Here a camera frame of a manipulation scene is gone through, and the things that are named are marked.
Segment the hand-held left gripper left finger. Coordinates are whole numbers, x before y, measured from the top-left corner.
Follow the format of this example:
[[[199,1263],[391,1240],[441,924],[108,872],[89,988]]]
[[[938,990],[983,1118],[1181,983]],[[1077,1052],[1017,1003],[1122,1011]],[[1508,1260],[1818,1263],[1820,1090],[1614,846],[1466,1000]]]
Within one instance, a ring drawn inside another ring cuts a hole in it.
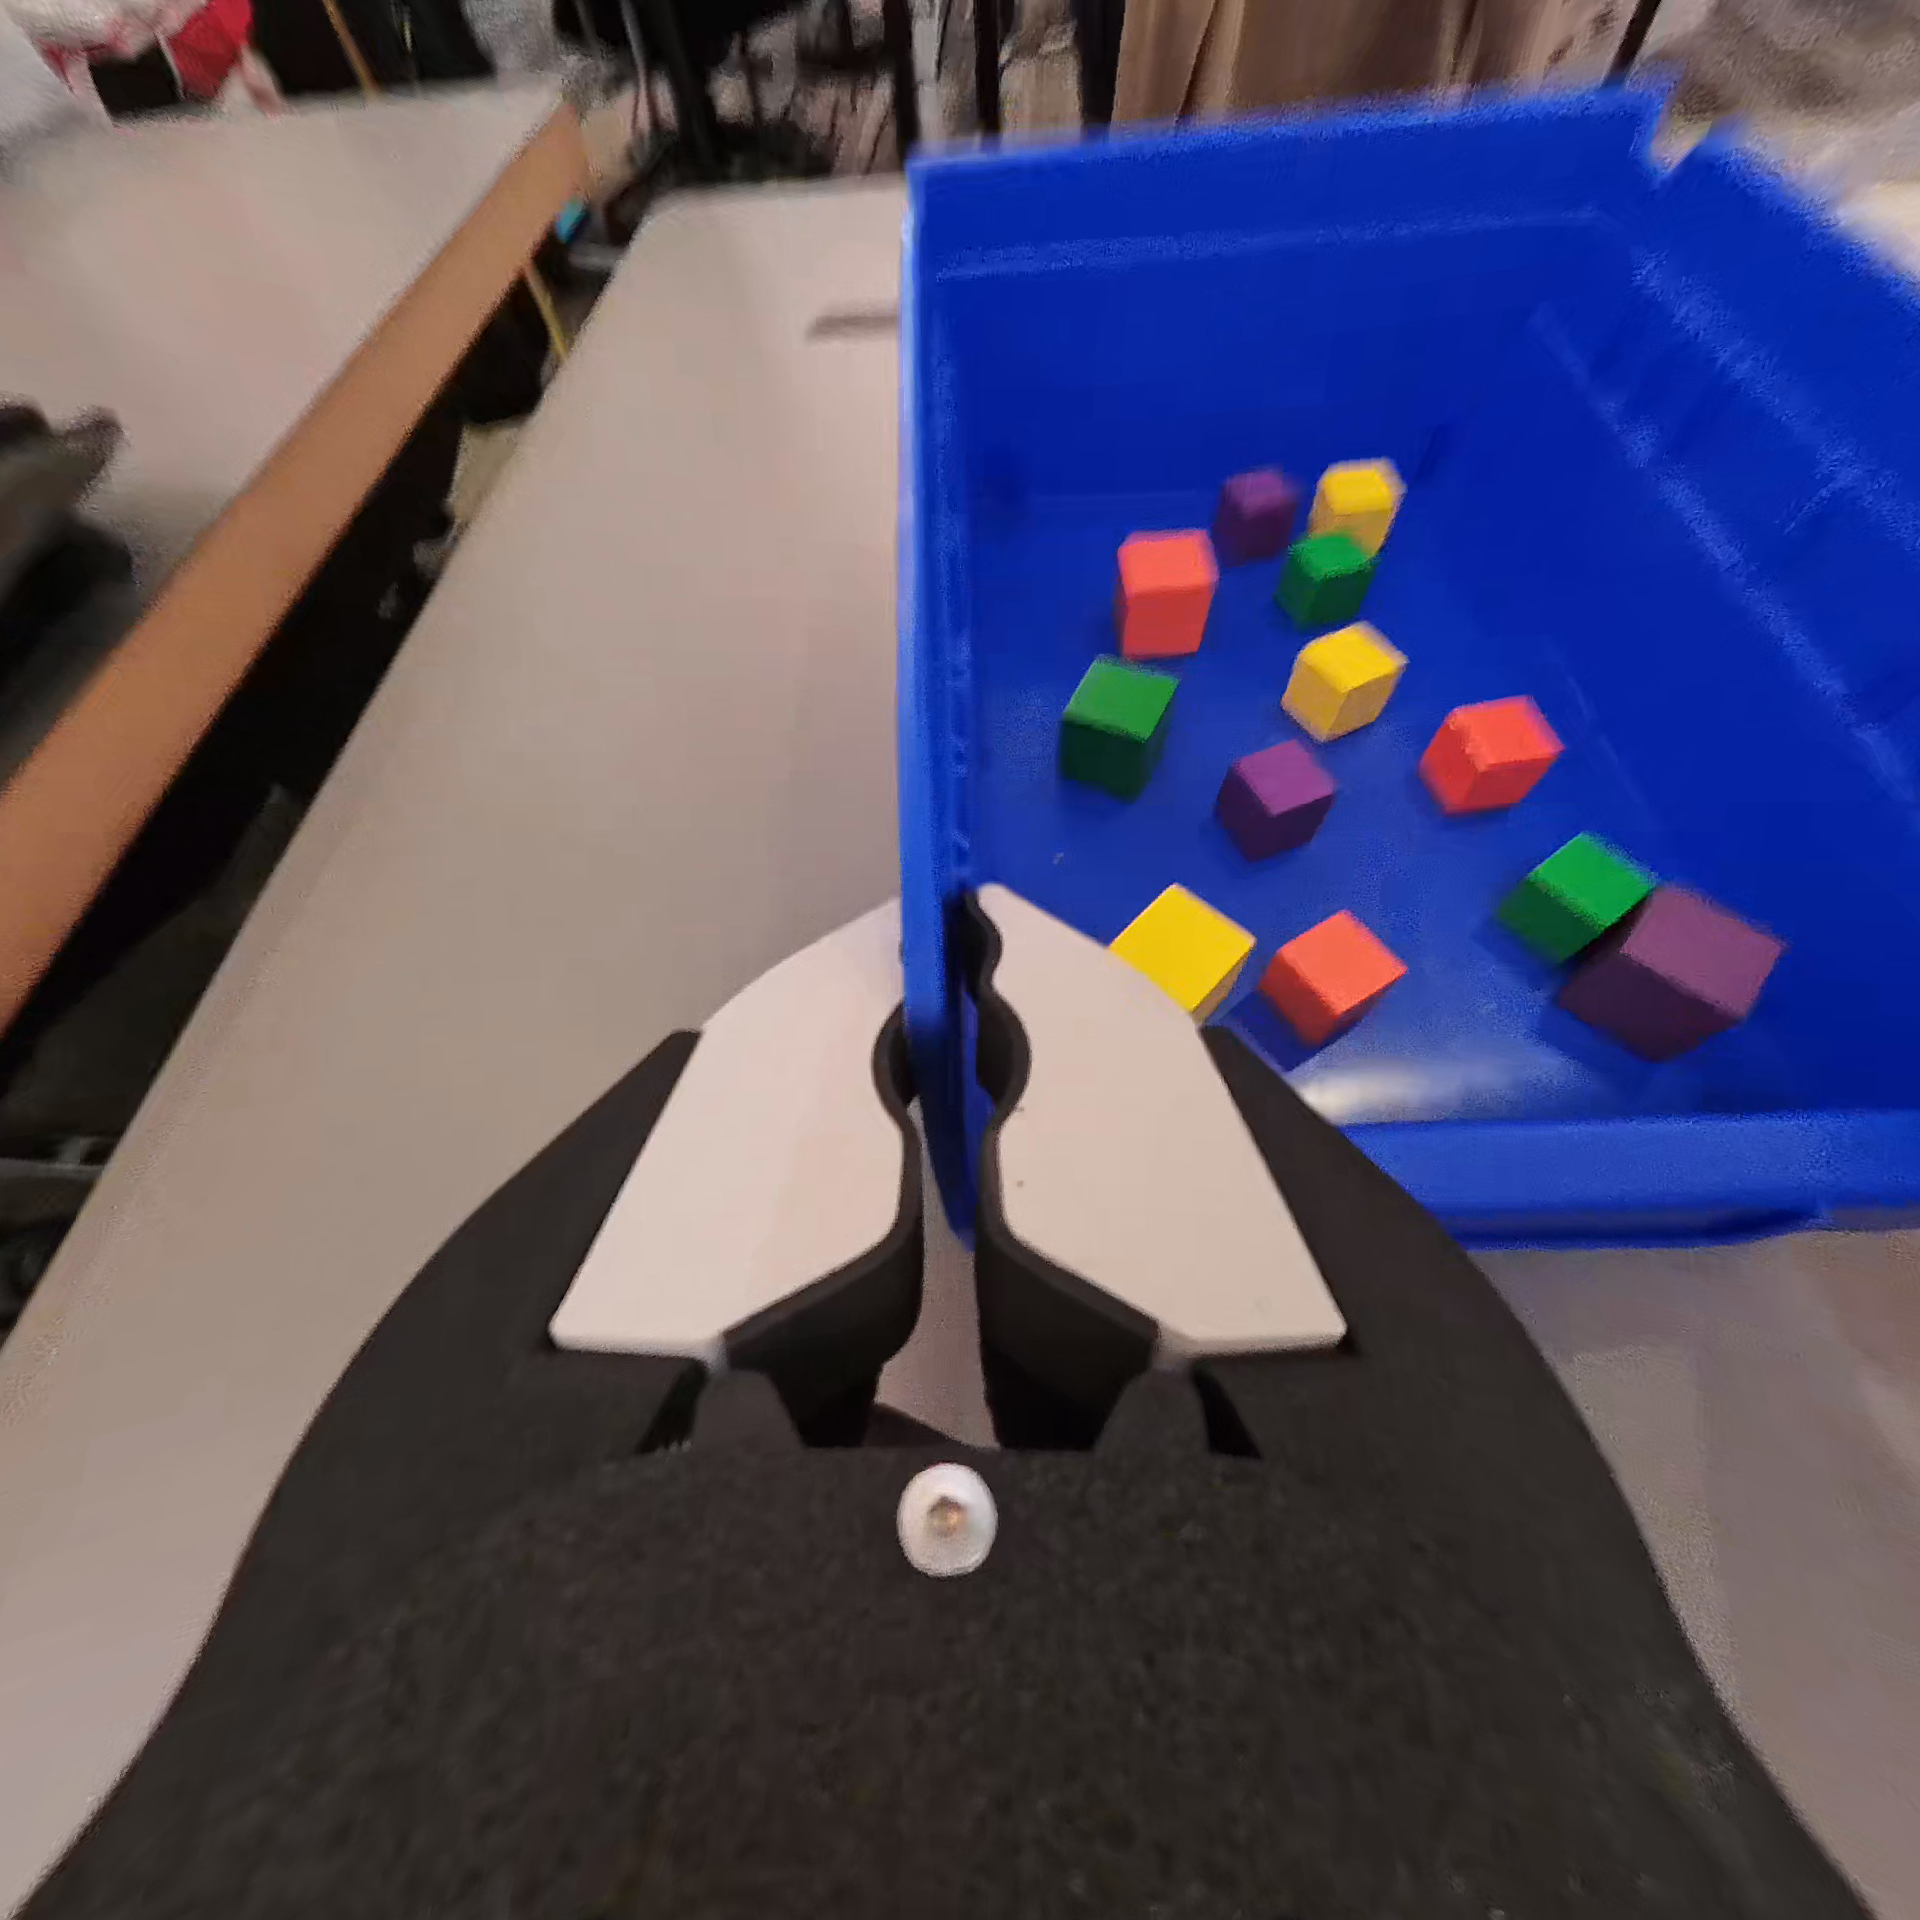
[[[901,903],[762,972],[690,1049],[550,1322],[565,1354],[756,1374],[839,1442],[921,1315]]]

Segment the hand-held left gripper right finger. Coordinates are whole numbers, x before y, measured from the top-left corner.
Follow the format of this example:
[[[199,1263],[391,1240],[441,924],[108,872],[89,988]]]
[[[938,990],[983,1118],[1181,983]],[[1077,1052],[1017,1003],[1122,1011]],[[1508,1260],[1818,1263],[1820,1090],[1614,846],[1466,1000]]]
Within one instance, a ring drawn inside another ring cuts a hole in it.
[[[1143,1376],[1334,1354],[1349,1322],[1162,983],[1005,884],[971,896],[974,1279],[1007,1450],[1089,1450]]]

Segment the yellow wooden cube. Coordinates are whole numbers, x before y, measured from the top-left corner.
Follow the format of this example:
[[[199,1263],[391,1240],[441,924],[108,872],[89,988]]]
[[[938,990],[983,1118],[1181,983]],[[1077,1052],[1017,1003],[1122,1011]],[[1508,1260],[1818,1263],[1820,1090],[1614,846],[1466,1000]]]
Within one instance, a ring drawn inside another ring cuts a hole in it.
[[[1406,674],[1403,651],[1371,622],[1310,640],[1286,676],[1284,715],[1310,739],[1331,744],[1349,736],[1382,713]]]
[[[1111,940],[1109,952],[1207,1025],[1231,996],[1250,956],[1252,930],[1173,882]]]
[[[1349,460],[1323,468],[1313,492],[1310,537],[1347,537],[1373,558],[1389,537],[1406,486],[1389,460]]]

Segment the red wooden cube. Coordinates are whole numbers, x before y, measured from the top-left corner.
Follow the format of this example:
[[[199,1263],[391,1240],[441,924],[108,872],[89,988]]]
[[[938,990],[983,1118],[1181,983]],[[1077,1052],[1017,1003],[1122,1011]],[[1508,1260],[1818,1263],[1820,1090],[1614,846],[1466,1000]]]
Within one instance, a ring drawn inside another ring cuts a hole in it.
[[[1419,780],[1446,816],[1521,806],[1564,758],[1535,702],[1510,695],[1446,713],[1419,758]]]
[[[1116,631],[1119,659],[1188,659],[1204,643],[1217,595],[1207,530],[1133,534],[1118,548]]]
[[[1295,1043],[1316,1049],[1364,1019],[1406,974],[1407,964],[1341,908],[1273,952],[1257,995]]]

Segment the purple wooden cube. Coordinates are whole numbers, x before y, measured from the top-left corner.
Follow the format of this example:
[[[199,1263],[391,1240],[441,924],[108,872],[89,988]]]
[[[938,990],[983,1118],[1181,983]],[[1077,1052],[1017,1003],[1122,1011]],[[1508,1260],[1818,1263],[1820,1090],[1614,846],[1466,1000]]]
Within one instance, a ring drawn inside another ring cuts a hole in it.
[[[1217,494],[1211,547],[1220,569],[1279,558],[1302,508],[1302,489],[1284,468],[1229,474]]]
[[[1555,1006],[1647,1065],[1739,1026],[1787,945],[1689,888],[1653,892],[1588,950]]]
[[[1217,823],[1238,857],[1263,862],[1307,846],[1337,798],[1327,768],[1298,742],[1238,758],[1217,791]]]

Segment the blue plastic bin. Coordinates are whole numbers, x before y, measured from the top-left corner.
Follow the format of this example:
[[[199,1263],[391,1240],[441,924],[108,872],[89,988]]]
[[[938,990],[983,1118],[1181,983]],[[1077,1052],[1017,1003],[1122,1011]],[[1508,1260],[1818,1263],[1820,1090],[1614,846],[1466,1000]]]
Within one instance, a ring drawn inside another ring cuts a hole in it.
[[[1916,1222],[1916,286],[1739,150],[1676,164],[1614,88],[926,156],[905,179],[903,996],[966,1233],[989,1113],[954,902],[1109,942],[1181,882],[1254,934],[1222,1023],[1453,1236],[1658,1244]],[[1327,823],[1214,816],[1289,732],[1279,567],[1222,571],[1131,802],[1059,772],[1118,548],[1229,474],[1406,486],[1361,611],[1406,657]],[[1446,816],[1462,705],[1561,736]],[[1787,945],[1753,1012],[1643,1063],[1561,1012],[1505,894],[1594,833]],[[1257,995],[1351,910],[1407,974],[1302,1047]]]

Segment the brown wooden desk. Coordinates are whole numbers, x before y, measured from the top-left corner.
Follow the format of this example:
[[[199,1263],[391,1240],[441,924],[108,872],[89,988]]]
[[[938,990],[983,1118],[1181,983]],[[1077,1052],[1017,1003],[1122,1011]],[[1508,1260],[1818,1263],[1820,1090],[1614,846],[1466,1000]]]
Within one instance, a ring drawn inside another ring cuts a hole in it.
[[[538,83],[81,128],[4,180],[4,396],[118,420],[140,592],[4,775],[4,1023],[588,179]]]

